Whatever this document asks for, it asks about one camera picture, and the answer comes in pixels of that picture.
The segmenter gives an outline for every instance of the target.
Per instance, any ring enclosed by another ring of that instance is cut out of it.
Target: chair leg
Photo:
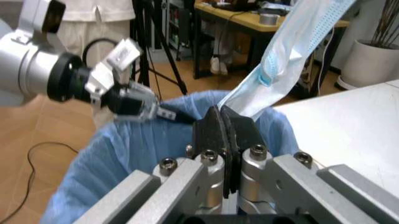
[[[178,42],[178,49],[177,49],[177,51],[176,51],[176,61],[180,61],[180,45],[181,45],[181,43],[180,43],[180,41]]]

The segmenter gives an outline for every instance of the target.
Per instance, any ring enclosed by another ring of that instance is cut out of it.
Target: white planter
[[[399,48],[382,49],[356,40],[342,69],[338,84],[346,89],[385,82],[399,62]]]

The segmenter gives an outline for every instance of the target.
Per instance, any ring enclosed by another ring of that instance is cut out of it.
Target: surgical mask
[[[261,63],[218,106],[257,120],[292,89],[306,59],[355,0],[299,0],[267,46]]]

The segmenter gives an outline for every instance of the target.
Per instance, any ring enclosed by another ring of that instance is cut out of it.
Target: white table
[[[275,109],[321,165],[344,163],[399,197],[399,80]]]

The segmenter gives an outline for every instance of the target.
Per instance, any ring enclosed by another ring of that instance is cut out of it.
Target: white sneaker
[[[228,74],[226,64],[223,62],[219,62],[218,57],[211,58],[211,72],[215,75],[224,75]]]
[[[211,58],[211,72],[215,75],[219,75],[220,73],[220,66],[219,66],[219,58],[212,57]]]
[[[221,73],[223,76],[228,75],[227,66],[226,66],[226,64],[225,64],[224,62],[220,62],[220,73]]]

